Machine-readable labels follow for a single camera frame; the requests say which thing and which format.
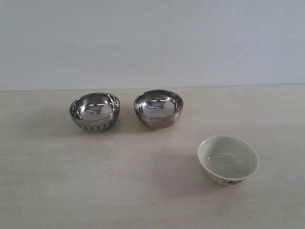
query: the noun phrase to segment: wall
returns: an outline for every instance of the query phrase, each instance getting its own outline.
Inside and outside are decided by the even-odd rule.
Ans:
[[[305,83],[304,0],[2,0],[0,91]]]

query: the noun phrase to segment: ceramic bowl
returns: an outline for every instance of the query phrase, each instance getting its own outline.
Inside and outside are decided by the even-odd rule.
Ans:
[[[84,130],[106,130],[119,117],[120,101],[109,93],[86,94],[70,105],[69,112],[76,125]]]
[[[134,100],[134,111],[146,126],[162,129],[176,123],[182,113],[183,100],[167,90],[146,91]]]
[[[252,175],[259,165],[256,152],[244,141],[225,135],[205,139],[198,159],[207,175],[222,185],[236,185]]]

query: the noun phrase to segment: bowl rim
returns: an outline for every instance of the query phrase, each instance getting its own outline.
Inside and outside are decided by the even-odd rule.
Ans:
[[[120,101],[120,99],[119,99],[117,96],[115,96],[115,95],[113,95],[113,94],[111,94],[111,93],[107,93],[107,92],[93,92],[93,93],[89,93],[89,94],[84,94],[84,95],[78,97],[77,99],[75,99],[75,100],[71,103],[71,105],[69,106],[69,114],[71,115],[71,117],[73,117],[74,119],[80,120],[80,121],[88,122],[87,120],[84,120],[84,119],[82,119],[82,118],[76,118],[76,117],[74,117],[74,115],[71,113],[71,107],[72,107],[72,105],[73,105],[75,102],[77,102],[78,100],[80,100],[80,99],[82,99],[82,98],[84,98],[84,97],[86,97],[86,96],[92,95],[92,94],[111,95],[111,96],[115,97],[115,98],[118,100],[118,102],[119,102],[119,107],[118,107],[118,109],[116,109],[114,112],[112,112],[111,115],[109,115],[109,116],[107,116],[107,117],[105,117],[105,118],[100,118],[100,119],[91,121],[91,122],[96,122],[96,121],[100,121],[100,120],[103,120],[103,119],[112,117],[116,112],[120,111],[120,108],[121,108],[121,101]]]
[[[180,103],[181,109],[178,110],[178,111],[175,111],[172,115],[169,115],[169,116],[166,116],[166,117],[150,117],[150,116],[147,116],[147,115],[139,112],[136,109],[136,104],[137,104],[136,101],[139,99],[139,97],[144,95],[144,94],[146,94],[146,93],[155,92],[155,91],[169,92],[169,93],[172,93],[172,94],[176,95],[179,98],[179,100],[181,100],[181,103]],[[170,90],[166,90],[166,89],[152,89],[152,90],[148,90],[148,91],[142,92],[141,94],[137,95],[137,97],[135,97],[134,102],[133,102],[133,107],[134,107],[134,111],[136,112],[136,114],[139,114],[141,116],[148,117],[148,118],[153,118],[153,119],[164,119],[164,118],[175,116],[177,113],[179,113],[179,112],[181,112],[183,110],[183,105],[184,105],[184,101],[183,101],[182,97],[179,94],[177,94],[176,92],[170,91]]]
[[[246,175],[244,177],[241,177],[241,178],[228,178],[228,177],[223,177],[221,175],[218,175],[216,173],[214,173],[213,171],[211,171],[210,169],[208,169],[205,164],[200,160],[199,158],[199,154],[200,154],[200,147],[208,140],[208,139],[211,139],[213,137],[226,137],[226,138],[231,138],[231,139],[235,139],[235,140],[239,140],[241,142],[243,142],[244,144],[246,144],[248,147],[251,148],[252,152],[254,153],[254,155],[256,156],[256,159],[257,159],[257,165],[256,165],[256,168],[255,170],[250,173],[249,175]],[[233,136],[230,136],[230,135],[213,135],[213,136],[210,136],[210,137],[207,137],[203,142],[201,142],[201,144],[198,146],[198,151],[197,151],[197,156],[198,156],[198,160],[200,162],[200,164],[204,167],[204,169],[206,169],[209,173],[213,174],[214,176],[218,177],[218,178],[221,178],[221,179],[225,179],[225,180],[232,180],[232,181],[236,181],[236,180],[245,180],[247,179],[248,177],[250,177],[251,175],[253,175],[257,170],[258,170],[258,167],[259,167],[259,158],[257,156],[257,153],[256,151],[248,144],[246,143],[244,140],[240,139],[240,138],[237,138],[237,137],[233,137]]]

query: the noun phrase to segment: stainless steel bowl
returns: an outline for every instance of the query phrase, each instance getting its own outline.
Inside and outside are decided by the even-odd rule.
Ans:
[[[182,98],[167,90],[146,91],[134,100],[134,110],[138,118],[153,129],[173,125],[179,119],[182,109]]]
[[[84,130],[106,130],[119,117],[120,100],[109,93],[86,94],[71,104],[69,112],[76,125]]]

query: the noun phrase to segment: table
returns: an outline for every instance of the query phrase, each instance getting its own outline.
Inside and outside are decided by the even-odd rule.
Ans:
[[[305,85],[171,90],[183,113],[155,131],[133,111],[145,89],[104,90],[122,107],[98,133],[68,112],[92,91],[0,93],[0,228],[304,229]],[[216,134],[257,151],[244,183],[205,175],[197,147]]]

